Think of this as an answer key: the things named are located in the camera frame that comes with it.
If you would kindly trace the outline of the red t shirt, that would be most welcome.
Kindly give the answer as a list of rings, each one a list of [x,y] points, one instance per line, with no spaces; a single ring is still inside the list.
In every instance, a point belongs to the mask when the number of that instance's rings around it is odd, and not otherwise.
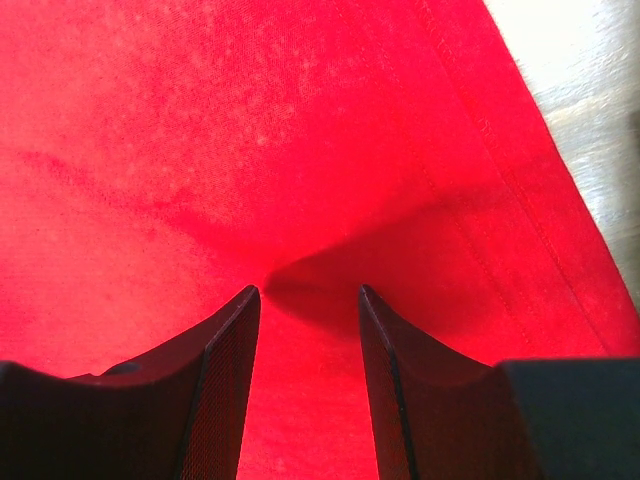
[[[489,364],[639,352],[482,2],[3,2],[2,358],[101,372],[248,284],[243,479],[376,476],[363,284]]]

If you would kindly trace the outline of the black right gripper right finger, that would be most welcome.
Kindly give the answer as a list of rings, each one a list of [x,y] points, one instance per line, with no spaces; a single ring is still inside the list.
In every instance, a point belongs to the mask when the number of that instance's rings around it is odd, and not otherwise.
[[[479,363],[371,287],[359,325],[383,479],[635,479],[635,358]]]

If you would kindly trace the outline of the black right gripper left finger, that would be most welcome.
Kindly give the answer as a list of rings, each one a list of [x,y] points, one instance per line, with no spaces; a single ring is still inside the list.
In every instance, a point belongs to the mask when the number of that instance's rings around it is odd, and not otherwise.
[[[5,479],[233,479],[261,300],[220,310],[100,375],[1,365]]]

